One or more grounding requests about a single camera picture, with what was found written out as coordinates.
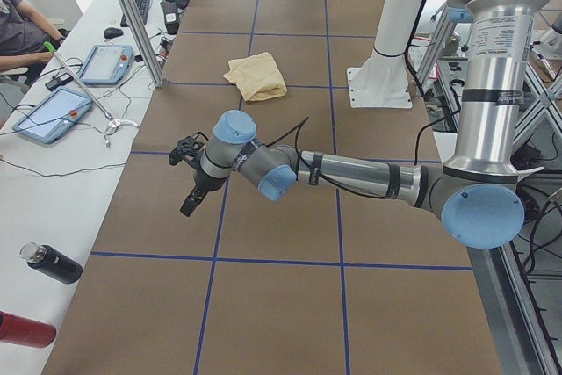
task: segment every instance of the computer mouse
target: computer mouse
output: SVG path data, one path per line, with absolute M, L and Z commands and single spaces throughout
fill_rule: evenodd
M 110 26 L 109 28 L 105 28 L 104 38 L 108 40 L 114 39 L 115 37 L 119 37 L 121 35 L 123 35 L 123 30 L 121 30 L 120 28 L 115 28 L 113 26 Z

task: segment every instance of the person's hand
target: person's hand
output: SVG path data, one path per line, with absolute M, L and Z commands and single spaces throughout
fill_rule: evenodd
M 35 54 L 35 61 L 37 63 L 43 63 L 43 64 L 47 65 L 52 57 L 53 57 L 53 54 L 51 52 L 36 53 Z

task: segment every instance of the beige cloth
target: beige cloth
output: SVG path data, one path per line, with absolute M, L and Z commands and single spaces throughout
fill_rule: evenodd
M 246 101 L 282 97 L 287 87 L 271 54 L 265 52 L 245 59 L 228 61 L 230 72 L 224 77 L 235 83 Z

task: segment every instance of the keyboard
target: keyboard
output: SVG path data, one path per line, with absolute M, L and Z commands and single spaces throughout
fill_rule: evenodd
M 148 19 L 148 8 L 150 7 L 150 0 L 134 0 L 137 3 L 137 8 L 142 18 L 142 23 L 146 24 Z M 121 26 L 129 26 L 126 22 L 126 16 L 123 14 L 121 18 Z

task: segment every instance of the blue joint cap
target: blue joint cap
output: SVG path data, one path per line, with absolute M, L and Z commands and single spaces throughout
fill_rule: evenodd
M 297 180 L 291 168 L 282 164 L 263 177 L 257 189 L 271 201 L 277 201 Z
M 457 24 L 471 24 L 474 22 L 474 16 L 464 8 L 447 8 L 447 18 L 450 22 L 455 22 Z
M 517 236 L 525 220 L 521 200 L 500 184 L 474 184 L 451 196 L 441 211 L 449 234 L 470 248 L 497 248 Z
M 245 112 L 229 110 L 222 113 L 213 134 L 228 144 L 245 144 L 256 137 L 256 123 Z

